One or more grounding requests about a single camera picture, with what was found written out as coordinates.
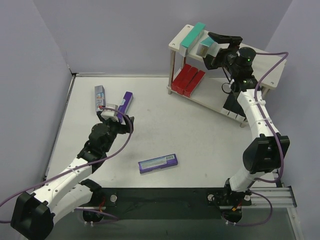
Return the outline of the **teal toothpaste box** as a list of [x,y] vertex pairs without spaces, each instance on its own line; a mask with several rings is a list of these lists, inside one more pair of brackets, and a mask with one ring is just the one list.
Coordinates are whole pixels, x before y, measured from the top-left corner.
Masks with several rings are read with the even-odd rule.
[[210,37],[205,38],[198,45],[196,55],[205,58],[207,55],[216,57],[218,54],[218,44]]

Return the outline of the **silver Rio box bottom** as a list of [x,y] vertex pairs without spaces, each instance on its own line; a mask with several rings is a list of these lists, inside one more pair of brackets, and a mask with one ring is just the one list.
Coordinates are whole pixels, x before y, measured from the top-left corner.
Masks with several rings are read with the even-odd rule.
[[186,57],[205,32],[206,25],[198,22],[184,37],[179,45],[179,53]]

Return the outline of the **purple toothpaste box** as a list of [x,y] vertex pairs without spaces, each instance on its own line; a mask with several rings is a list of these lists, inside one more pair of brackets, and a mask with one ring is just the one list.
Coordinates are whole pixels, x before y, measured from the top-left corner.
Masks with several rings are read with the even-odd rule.
[[120,123],[123,122],[124,115],[127,114],[133,99],[134,99],[133,93],[130,91],[126,91],[123,98],[122,98],[122,102],[120,103],[120,105],[118,107],[119,113],[117,114],[117,118]]
[[166,169],[177,165],[178,158],[175,153],[138,162],[140,174],[149,173],[159,169]]

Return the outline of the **silver Rio box top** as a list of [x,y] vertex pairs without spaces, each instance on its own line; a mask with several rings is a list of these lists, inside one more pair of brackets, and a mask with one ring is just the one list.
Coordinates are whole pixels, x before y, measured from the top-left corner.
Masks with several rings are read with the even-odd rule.
[[103,85],[94,87],[95,111],[100,112],[106,106],[105,88]]

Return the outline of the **silver rio box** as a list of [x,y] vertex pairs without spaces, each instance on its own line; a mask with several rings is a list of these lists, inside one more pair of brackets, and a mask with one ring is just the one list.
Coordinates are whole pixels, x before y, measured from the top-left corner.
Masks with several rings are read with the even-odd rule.
[[186,57],[205,32],[206,25],[198,22],[184,37],[179,45],[179,53]]
[[106,106],[105,88],[103,85],[94,87],[95,111],[100,112]]

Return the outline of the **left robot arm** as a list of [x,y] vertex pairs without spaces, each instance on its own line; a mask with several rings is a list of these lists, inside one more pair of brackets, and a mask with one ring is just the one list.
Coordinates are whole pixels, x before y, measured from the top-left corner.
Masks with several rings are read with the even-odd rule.
[[83,204],[100,203],[102,187],[88,177],[107,159],[117,135],[133,133],[135,118],[125,114],[124,123],[102,116],[99,119],[67,168],[33,192],[24,190],[16,199],[10,226],[28,240],[44,240],[68,213]]

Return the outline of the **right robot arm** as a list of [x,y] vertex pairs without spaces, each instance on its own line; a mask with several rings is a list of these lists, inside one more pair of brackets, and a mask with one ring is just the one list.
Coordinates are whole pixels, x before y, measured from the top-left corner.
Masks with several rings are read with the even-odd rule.
[[216,56],[208,54],[203,61],[208,70],[221,68],[230,74],[231,96],[242,108],[252,134],[252,142],[242,154],[243,166],[229,178],[221,197],[227,204],[248,195],[255,181],[264,182],[262,177],[278,169],[282,178],[284,158],[290,146],[289,137],[281,135],[274,126],[265,107],[260,88],[261,81],[254,76],[252,67],[257,55],[250,47],[241,47],[240,36],[221,35],[209,32],[208,36],[217,44],[227,44]]

